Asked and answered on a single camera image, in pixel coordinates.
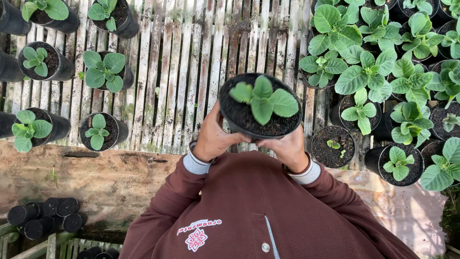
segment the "gray cuff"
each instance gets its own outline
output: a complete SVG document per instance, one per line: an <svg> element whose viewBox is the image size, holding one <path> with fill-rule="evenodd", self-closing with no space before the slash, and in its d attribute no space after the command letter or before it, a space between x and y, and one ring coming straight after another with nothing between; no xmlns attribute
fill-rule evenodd
<svg viewBox="0 0 460 259"><path fill-rule="evenodd" d="M211 166L211 163L205 163L200 161L193 155L193 148L195 147L196 142L190 144L190 152L184 157L184 166L192 174L202 175L206 174Z"/></svg>
<svg viewBox="0 0 460 259"><path fill-rule="evenodd" d="M298 184L309 184L318 179L321 173L321 167L310 159L310 165L307 170L301 174L288 174Z"/></svg>

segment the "seedling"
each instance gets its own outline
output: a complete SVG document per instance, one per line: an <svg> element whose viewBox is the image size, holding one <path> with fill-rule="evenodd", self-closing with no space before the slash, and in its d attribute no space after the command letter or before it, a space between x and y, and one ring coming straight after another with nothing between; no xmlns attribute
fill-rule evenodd
<svg viewBox="0 0 460 259"><path fill-rule="evenodd" d="M94 150L100 150L104 144L104 137L109 135L105 128L104 116L100 113L92 117L92 128L85 132L85 137L91 137L91 147Z"/></svg>
<svg viewBox="0 0 460 259"><path fill-rule="evenodd" d="M32 14L40 9L53 20L65 20L69 16L67 6L61 0L29 0L24 3L22 16L28 22Z"/></svg>
<svg viewBox="0 0 460 259"><path fill-rule="evenodd" d="M359 27L362 34L369 34L364 37L364 42L371 44L378 44L381 51L387 49L395 49L395 45L400 45L403 41L399 34L401 24L397 22L388 23L389 13L388 6L385 9L371 9L368 7L361 7L361 17L369 25Z"/></svg>
<svg viewBox="0 0 460 259"><path fill-rule="evenodd" d="M343 72L335 84L338 94L353 94L368 86L371 89L369 99L381 101L383 97L391 95L391 88L385 84L385 76L393 69L397 55L394 49L387 49L380 53L377 60L369 51L359 46L351 46L345 60L349 64L361 62L361 66L352 65Z"/></svg>
<svg viewBox="0 0 460 259"><path fill-rule="evenodd" d="M83 53L83 62L88 69L85 83L91 88L99 88L105 85L112 93L118 93L123 87L123 79L115 74L125 67L125 55L109 53L101 61L99 53L87 50Z"/></svg>
<svg viewBox="0 0 460 259"><path fill-rule="evenodd" d="M456 124L460 126L460 117L455 114L448 113L447 117L443 119L443 129L447 132L451 132Z"/></svg>
<svg viewBox="0 0 460 259"><path fill-rule="evenodd" d="M460 23L457 20L455 30L450 30L446 33L441 45L443 47L450 47L450 55L453 59L460 58Z"/></svg>
<svg viewBox="0 0 460 259"><path fill-rule="evenodd" d="M409 155L406 158L404 150L398 147L391 147L390 149L390 161L383 165L383 169L389 173L393 173L393 178L396 181L402 181L409 174L409 168L407 164L413 164L414 157Z"/></svg>
<svg viewBox="0 0 460 259"><path fill-rule="evenodd" d="M442 191L460 181L460 138L449 138L443 147L443 155L432 155L434 165L428 166L420 177L420 185L428 191Z"/></svg>
<svg viewBox="0 0 460 259"><path fill-rule="evenodd" d="M393 76L396 77L390 85L396 94L406 94L407 101L414 101L420 107L430 100L430 91L426 85L431 82L432 73L425 73L420 64L414 65L411 60L400 59L393 67Z"/></svg>
<svg viewBox="0 0 460 259"><path fill-rule="evenodd" d="M433 79L426 86L427 89L438 91L434 98L447 100L445 109L449 108L450 103L457 99L460 101L460 61L445 60L441 63L441 73L430 72Z"/></svg>
<svg viewBox="0 0 460 259"><path fill-rule="evenodd" d="M437 56L437 45L443 41L444 36L438 35L435 32L430 32L431 21L427 12L419 11L409 18L409 27L411 32L406 32L401 37L404 42L402 46L404 51L404 58L412 59L412 52L418 59L424 59L430 53Z"/></svg>
<svg viewBox="0 0 460 259"><path fill-rule="evenodd" d="M51 174L49 174L49 175L46 177L45 181L48 181L48 179L50 179L50 177L53 178L53 182L54 182L54 184L56 185L56 188L59 189L59 187L58 187L58 179L56 178L56 174L54 173L54 166L53 166L53 170L51 171Z"/></svg>
<svg viewBox="0 0 460 259"><path fill-rule="evenodd" d="M449 11L451 16L455 19L458 19L460 14L460 1L459 0L441 0L441 2L449 6Z"/></svg>
<svg viewBox="0 0 460 259"><path fill-rule="evenodd" d="M428 15L431 15L433 13L433 7L426 0L404 0L404 2L402 2L402 5L404 9L412 9L417 7L419 11L425 11Z"/></svg>
<svg viewBox="0 0 460 259"><path fill-rule="evenodd" d="M340 148L340 144L336 142L335 140L328 140L326 143L328 144L329 147L332 147L333 149Z"/></svg>
<svg viewBox="0 0 460 259"><path fill-rule="evenodd" d="M345 57L348 46L361 45L362 35L358 27L347 25L358 21L358 5L351 3L348 8L339 7L323 4L316 9L311 24L322 34L316 35L310 41L308 52L312 56L317 56L327 49L335 49Z"/></svg>
<svg viewBox="0 0 460 259"><path fill-rule="evenodd" d="M366 105L364 103L368 100L368 93L365 88L355 93L355 106L345 109L342 112L342 119L347 121L358 121L358 127L363 135L371 133L371 124L369 118L372 118L377 113L377 109L374 104L369 102Z"/></svg>
<svg viewBox="0 0 460 259"><path fill-rule="evenodd" d="M254 89L250 84L239 82L229 94L237 102L250 105L254 119L262 126L268 123L273 112L288 118L299 110L294 96L284 89L273 92L270 80L265 76L256 79Z"/></svg>
<svg viewBox="0 0 460 259"><path fill-rule="evenodd" d="M299 62L299 66L308 73L314 73L308 78L308 83L312 86L319 84L319 87L323 88L334 74L343 73L348 68L348 65L342 59L337 58L338 55L338 51L330 50L324 56L304 57Z"/></svg>
<svg viewBox="0 0 460 259"><path fill-rule="evenodd" d="M48 75L48 67L43 62L46 57L48 57L48 52L42 47L37 48L35 51L32 47L25 47L23 51L24 57L27 60L24 60L23 66L25 68L33 68L37 75L46 77Z"/></svg>
<svg viewBox="0 0 460 259"><path fill-rule="evenodd" d="M29 152L32 148L30 139L44 138L51 133L53 125L46 120L35 120L35 114L29 110L22 110L17 112L16 118L21 122L14 123L11 127L16 139L14 140L14 147L19 152Z"/></svg>
<svg viewBox="0 0 460 259"><path fill-rule="evenodd" d="M110 16L112 11L115 9L117 0L98 0L97 3L93 4L88 11L88 17L91 20L102 21L104 19L110 18L106 23L107 29L109 31L116 30L115 19L113 16Z"/></svg>
<svg viewBox="0 0 460 259"><path fill-rule="evenodd" d="M412 143L413 137L417 137L415 147L419 147L431 136L428 129L433 128L433 122L429 120L429 117L430 109L426 106L419 107L413 101L398 103L393 107L391 118L395 122L401 123L401 126L395 127L391 131L393 141L409 145Z"/></svg>

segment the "maroon sweatshirt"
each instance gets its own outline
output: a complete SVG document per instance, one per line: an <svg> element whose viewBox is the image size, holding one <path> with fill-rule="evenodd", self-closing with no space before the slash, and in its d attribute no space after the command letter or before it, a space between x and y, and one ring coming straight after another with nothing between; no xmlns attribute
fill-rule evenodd
<svg viewBox="0 0 460 259"><path fill-rule="evenodd" d="M131 223L121 259L418 258L322 165L301 179L258 151L191 156Z"/></svg>

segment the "hand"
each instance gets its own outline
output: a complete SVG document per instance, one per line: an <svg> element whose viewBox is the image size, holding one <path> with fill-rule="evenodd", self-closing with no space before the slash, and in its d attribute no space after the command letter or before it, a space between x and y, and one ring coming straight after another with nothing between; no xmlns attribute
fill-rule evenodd
<svg viewBox="0 0 460 259"><path fill-rule="evenodd" d="M220 114L219 102L216 102L211 112L204 119L200 137L193 149L193 154L203 161L211 161L225 153L233 144L251 142L251 138L241 133L227 134L222 129L224 117Z"/></svg>
<svg viewBox="0 0 460 259"><path fill-rule="evenodd" d="M293 173L301 173L309 165L309 159L304 152L304 134L300 125L282 139L259 140L256 145L273 150L276 158Z"/></svg>

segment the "printed logo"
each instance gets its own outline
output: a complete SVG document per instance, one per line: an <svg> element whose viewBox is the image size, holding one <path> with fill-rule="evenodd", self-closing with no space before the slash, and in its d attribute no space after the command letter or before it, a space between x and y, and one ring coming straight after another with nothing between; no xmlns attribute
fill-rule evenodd
<svg viewBox="0 0 460 259"><path fill-rule="evenodd" d="M204 234L204 230L196 229L195 232L189 235L189 238L185 240L189 250L196 252L199 247L204 245L204 241L207 239L207 235Z"/></svg>
<svg viewBox="0 0 460 259"><path fill-rule="evenodd" d="M190 226L178 229L176 235L179 235L179 233L181 232L187 232L189 230L194 230L195 228L214 226L214 225L220 225L220 224L222 224L222 220L220 219L216 219L216 220L201 219L201 220L191 223Z"/></svg>

